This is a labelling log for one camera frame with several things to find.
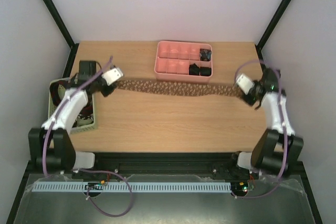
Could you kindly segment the brown floral tie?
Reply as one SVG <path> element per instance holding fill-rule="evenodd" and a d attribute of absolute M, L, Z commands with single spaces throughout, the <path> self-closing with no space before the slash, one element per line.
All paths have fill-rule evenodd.
<path fill-rule="evenodd" d="M 132 78 L 117 81 L 115 87 L 126 91 L 179 97 L 218 95 L 224 97 L 237 97 L 240 99 L 243 96 L 243 92 L 237 86 L 221 83 L 187 83 Z"/>

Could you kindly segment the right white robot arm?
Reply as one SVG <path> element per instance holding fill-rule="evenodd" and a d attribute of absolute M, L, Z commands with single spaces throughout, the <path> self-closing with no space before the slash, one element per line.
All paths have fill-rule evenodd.
<path fill-rule="evenodd" d="M 250 155 L 251 167 L 287 177 L 296 163 L 303 139 L 292 128 L 286 109 L 287 95 L 280 82 L 280 71 L 266 68 L 260 80 L 252 80 L 243 73 L 235 75 L 235 85 L 245 103 L 265 112 L 266 129 Z"/>

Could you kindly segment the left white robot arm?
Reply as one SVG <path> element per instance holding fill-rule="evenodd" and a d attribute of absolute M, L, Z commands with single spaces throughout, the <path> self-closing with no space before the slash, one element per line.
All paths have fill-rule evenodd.
<path fill-rule="evenodd" d="M 76 151 L 70 133 L 82 110 L 92 102 L 93 94 L 109 96 L 123 77 L 112 59 L 97 69 L 94 60 L 82 60 L 78 72 L 67 80 L 65 94 L 53 114 L 28 133 L 30 159 L 48 177 L 50 172 L 93 168 L 92 152 Z"/>

